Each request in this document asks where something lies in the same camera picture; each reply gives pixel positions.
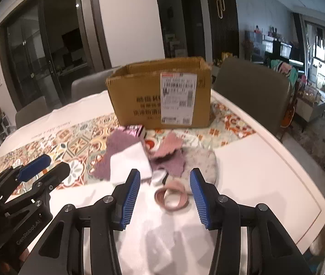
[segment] cardboard box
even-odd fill
[[[122,126],[142,124],[155,129],[209,125],[211,68],[203,58],[129,64],[113,73],[106,85]]]

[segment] white paper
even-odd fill
[[[192,125],[197,74],[160,74],[161,123]]]
[[[111,157],[111,183],[122,184],[127,180],[131,169],[140,172],[141,180],[152,177],[150,162],[142,143],[136,143]]]

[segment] white shipping label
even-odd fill
[[[160,74],[161,123],[192,125],[197,74]]]

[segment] brown tape ring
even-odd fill
[[[179,203],[176,207],[171,207],[165,204],[165,193],[167,190],[171,190],[173,192],[180,194]],[[174,212],[184,208],[188,204],[188,194],[184,189],[184,185],[179,181],[171,181],[167,183],[164,187],[159,188],[155,192],[155,202],[166,211]]]

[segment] dark wall panel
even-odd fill
[[[222,52],[230,52],[235,56],[239,56],[239,26],[236,0],[224,0],[223,8],[224,11],[220,11],[217,0],[208,0],[213,59],[221,58]]]

